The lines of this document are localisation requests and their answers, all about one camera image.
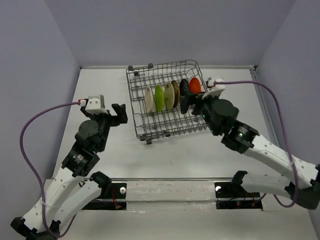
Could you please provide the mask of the orange plate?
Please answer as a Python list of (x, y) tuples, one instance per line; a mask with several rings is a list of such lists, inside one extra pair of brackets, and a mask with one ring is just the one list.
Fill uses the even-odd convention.
[(199, 94), (202, 91), (202, 86), (197, 77), (192, 77), (189, 81), (189, 89), (193, 94)]

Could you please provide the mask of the yellow patterned brown-rimmed plate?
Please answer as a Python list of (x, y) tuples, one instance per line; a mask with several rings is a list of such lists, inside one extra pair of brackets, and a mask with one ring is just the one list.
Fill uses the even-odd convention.
[(176, 108), (179, 101), (180, 101), (180, 87), (177, 81), (173, 80), (171, 82), (173, 91), (174, 91), (174, 103), (173, 103), (173, 108)]

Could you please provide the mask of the cream plate with red marks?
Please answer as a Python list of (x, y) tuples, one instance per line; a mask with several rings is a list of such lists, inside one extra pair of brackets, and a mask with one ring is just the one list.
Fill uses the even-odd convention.
[(166, 109), (171, 110), (174, 105), (175, 94), (174, 94), (173, 86), (170, 82), (167, 82), (165, 84), (164, 98), (165, 98)]

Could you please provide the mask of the green plate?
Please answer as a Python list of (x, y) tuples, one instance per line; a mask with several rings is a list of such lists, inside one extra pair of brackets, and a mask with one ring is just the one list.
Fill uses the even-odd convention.
[(155, 87), (154, 94), (155, 108), (157, 112), (161, 112), (165, 105), (165, 95), (161, 85)]

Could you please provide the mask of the cream plate with black blotch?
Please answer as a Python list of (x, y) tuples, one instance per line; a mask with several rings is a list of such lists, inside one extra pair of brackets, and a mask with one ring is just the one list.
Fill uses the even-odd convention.
[(153, 111), (155, 101), (154, 101), (153, 90), (149, 86), (145, 88), (144, 102), (145, 102), (146, 113), (150, 114)]

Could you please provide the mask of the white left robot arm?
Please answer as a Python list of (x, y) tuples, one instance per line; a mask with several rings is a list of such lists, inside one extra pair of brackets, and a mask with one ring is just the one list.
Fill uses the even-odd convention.
[(106, 148), (111, 127), (128, 122), (126, 105), (112, 104), (115, 115), (100, 100), (82, 99), (78, 105), (88, 118), (75, 134), (75, 143), (62, 161), (61, 167), (48, 187), (36, 173), (41, 197), (24, 216), (16, 217), (10, 226), (27, 240), (57, 240), (64, 236), (76, 216), (92, 200), (108, 195), (115, 198), (112, 180), (97, 171), (74, 194), (71, 192), (100, 160), (98, 153)]

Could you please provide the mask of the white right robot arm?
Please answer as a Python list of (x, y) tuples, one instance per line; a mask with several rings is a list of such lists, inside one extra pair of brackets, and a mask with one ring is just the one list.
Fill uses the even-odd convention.
[(320, 202), (320, 167), (294, 157), (268, 141), (253, 127), (237, 119), (239, 109), (213, 92), (180, 96), (180, 110), (185, 114), (193, 105), (193, 115), (201, 115), (214, 136), (239, 154), (253, 158), (280, 174), (279, 177), (237, 171), (229, 186), (235, 196), (244, 193), (272, 194), (291, 199), (293, 204), (315, 210)]

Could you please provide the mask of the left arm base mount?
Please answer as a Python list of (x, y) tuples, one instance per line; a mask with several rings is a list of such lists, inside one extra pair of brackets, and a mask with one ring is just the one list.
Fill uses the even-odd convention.
[(103, 189), (101, 194), (87, 203), (82, 209), (103, 211), (124, 211), (127, 209), (127, 183), (114, 181), (110, 188)]

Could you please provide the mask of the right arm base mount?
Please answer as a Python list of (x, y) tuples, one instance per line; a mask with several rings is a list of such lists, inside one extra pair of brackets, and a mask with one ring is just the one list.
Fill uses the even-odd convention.
[(215, 186), (215, 206), (217, 210), (262, 210), (259, 192), (247, 192), (231, 182), (217, 182)]

